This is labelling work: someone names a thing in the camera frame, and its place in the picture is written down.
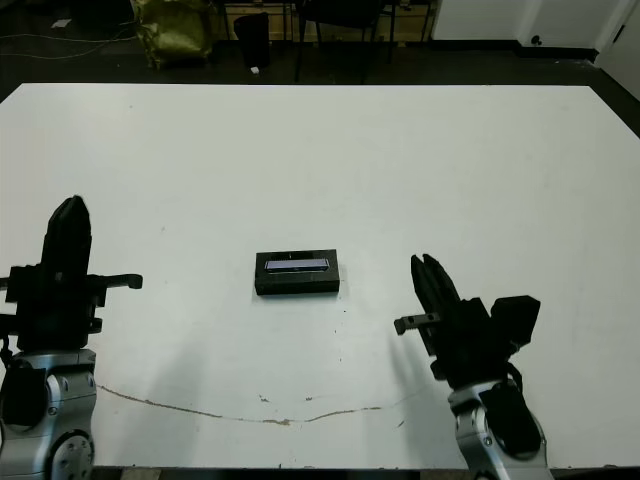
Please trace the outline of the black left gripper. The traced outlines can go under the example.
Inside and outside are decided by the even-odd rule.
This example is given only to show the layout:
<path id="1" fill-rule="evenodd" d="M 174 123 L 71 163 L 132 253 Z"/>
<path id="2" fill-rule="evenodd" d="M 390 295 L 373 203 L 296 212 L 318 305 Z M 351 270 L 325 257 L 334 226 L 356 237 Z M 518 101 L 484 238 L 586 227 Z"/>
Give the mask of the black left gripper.
<path id="1" fill-rule="evenodd" d="M 106 303 L 107 290 L 143 285 L 139 274 L 94 275 L 88 270 L 92 245 L 89 211 L 81 196 L 65 199 L 51 215 L 43 243 L 41 265 L 14 266 L 1 280 L 5 301 L 16 306 L 1 315 L 1 338 L 17 338 L 22 351 L 79 350 L 88 336 L 102 329 L 95 316 Z M 58 272 L 68 257 L 76 278 Z"/>

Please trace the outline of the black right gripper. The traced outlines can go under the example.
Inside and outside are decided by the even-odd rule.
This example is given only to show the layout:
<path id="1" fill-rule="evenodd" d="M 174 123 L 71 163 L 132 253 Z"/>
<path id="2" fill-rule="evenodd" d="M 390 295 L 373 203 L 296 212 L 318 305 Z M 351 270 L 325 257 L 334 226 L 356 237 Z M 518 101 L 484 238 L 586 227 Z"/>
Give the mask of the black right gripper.
<path id="1" fill-rule="evenodd" d="M 478 298 L 461 300 L 453 280 L 432 256 L 412 255 L 411 276 L 425 314 L 394 321 L 399 335 L 416 330 L 434 359 L 431 371 L 453 389 L 494 380 L 511 373 L 510 345 Z"/>

